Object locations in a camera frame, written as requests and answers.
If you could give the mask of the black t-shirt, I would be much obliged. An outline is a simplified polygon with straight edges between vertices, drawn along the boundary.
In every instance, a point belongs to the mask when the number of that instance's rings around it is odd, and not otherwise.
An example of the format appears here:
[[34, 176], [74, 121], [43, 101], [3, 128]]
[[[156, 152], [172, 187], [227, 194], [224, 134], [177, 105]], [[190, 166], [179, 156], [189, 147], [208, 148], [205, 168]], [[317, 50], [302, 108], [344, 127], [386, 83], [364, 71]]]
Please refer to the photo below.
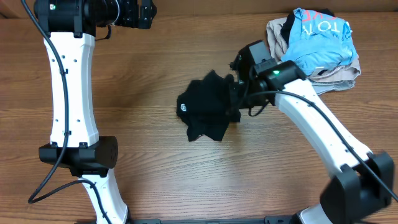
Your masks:
[[190, 142], [200, 136], [222, 141], [230, 123], [241, 120], [239, 110], [231, 107], [229, 86], [232, 74], [224, 78], [211, 70], [202, 80], [192, 80], [185, 92], [177, 97], [177, 116], [187, 125]]

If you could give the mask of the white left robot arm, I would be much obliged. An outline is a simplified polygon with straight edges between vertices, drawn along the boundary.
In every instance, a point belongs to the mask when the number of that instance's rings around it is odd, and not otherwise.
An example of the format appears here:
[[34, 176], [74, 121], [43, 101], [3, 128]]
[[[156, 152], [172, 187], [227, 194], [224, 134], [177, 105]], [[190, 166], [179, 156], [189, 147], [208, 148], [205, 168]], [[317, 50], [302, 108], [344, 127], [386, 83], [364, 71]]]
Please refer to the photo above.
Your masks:
[[99, 134], [93, 112], [96, 29], [149, 29], [156, 13], [151, 0], [39, 0], [30, 10], [44, 37], [52, 74], [52, 132], [39, 157], [53, 168], [68, 169], [84, 186], [97, 223], [132, 223], [132, 217], [114, 174], [117, 139]]

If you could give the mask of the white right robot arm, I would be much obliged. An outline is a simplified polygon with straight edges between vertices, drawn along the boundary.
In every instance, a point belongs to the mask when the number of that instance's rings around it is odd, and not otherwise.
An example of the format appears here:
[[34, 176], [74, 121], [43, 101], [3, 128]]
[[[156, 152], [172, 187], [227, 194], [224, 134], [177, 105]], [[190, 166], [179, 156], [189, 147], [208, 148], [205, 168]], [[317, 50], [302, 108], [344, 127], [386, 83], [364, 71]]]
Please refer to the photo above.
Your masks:
[[276, 106], [307, 138], [330, 176], [318, 204], [294, 215], [266, 217], [265, 223], [362, 223], [397, 199], [391, 156], [374, 154], [357, 140], [295, 62], [277, 63], [258, 40], [243, 47], [230, 67], [238, 76], [230, 88], [232, 110]]

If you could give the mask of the black garment in pile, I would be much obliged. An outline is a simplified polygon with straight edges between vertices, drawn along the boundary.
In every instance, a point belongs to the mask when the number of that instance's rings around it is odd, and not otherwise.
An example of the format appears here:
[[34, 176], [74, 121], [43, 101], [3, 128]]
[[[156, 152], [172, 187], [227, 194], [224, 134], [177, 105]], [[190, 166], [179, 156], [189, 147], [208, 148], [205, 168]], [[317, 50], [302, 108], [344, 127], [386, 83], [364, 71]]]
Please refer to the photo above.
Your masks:
[[[319, 12], [321, 14], [326, 14], [329, 16], [334, 16], [335, 14], [330, 11], [329, 9], [317, 9], [316, 12]], [[283, 39], [286, 41], [286, 43], [289, 43], [289, 37], [290, 37], [290, 31], [292, 29], [292, 26], [294, 24], [294, 20], [295, 20], [295, 16], [294, 13], [291, 12], [288, 16], [287, 16], [287, 20], [286, 22], [283, 24], [281, 30], [280, 30], [280, 34], [283, 37]]]

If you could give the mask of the grey denim folded garment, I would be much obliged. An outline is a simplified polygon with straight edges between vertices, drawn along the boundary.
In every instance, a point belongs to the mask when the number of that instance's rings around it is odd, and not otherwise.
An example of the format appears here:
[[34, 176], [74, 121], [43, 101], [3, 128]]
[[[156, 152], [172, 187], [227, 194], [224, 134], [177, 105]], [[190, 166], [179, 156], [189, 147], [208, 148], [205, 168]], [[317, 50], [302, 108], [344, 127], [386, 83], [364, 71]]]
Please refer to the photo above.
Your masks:
[[312, 86], [317, 95], [322, 95], [329, 91], [345, 91], [354, 88], [356, 82], [354, 80], [342, 80], [337, 82], [315, 82], [312, 81]]

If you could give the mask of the light blue printed t-shirt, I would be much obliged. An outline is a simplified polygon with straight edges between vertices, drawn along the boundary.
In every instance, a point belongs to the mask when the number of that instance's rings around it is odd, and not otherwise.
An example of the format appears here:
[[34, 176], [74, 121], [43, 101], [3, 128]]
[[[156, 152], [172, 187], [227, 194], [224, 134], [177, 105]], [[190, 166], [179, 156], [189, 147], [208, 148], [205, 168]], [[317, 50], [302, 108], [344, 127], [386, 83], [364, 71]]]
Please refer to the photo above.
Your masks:
[[293, 61], [306, 74], [349, 65], [358, 57], [348, 21], [314, 10], [296, 8], [289, 43], [281, 61]]

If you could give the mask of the beige folded garment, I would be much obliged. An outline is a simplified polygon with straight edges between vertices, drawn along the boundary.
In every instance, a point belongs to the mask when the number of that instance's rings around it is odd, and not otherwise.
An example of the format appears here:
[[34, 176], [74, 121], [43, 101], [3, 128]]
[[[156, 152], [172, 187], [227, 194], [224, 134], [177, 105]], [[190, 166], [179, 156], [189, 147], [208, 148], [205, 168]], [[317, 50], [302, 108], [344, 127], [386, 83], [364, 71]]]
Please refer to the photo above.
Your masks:
[[[266, 25], [269, 50], [271, 56], [275, 58], [278, 63], [281, 61], [282, 56], [286, 53], [288, 48], [288, 44], [281, 34], [282, 26], [286, 21], [287, 18], [283, 17], [269, 21]], [[360, 74], [359, 57], [356, 57], [349, 65], [338, 66], [332, 70], [325, 70], [323, 73], [321, 73], [321, 68], [316, 68], [308, 77], [316, 85], [331, 85], [354, 81]]]

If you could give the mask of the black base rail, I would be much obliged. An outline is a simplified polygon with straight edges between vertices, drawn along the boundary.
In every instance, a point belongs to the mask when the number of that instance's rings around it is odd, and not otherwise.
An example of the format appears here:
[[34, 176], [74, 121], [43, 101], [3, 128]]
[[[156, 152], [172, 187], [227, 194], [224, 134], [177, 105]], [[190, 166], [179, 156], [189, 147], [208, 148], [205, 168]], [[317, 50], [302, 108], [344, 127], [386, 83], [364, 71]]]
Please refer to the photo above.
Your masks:
[[293, 224], [293, 216], [268, 216], [265, 218], [219, 219], [219, 220], [132, 220], [133, 224]]

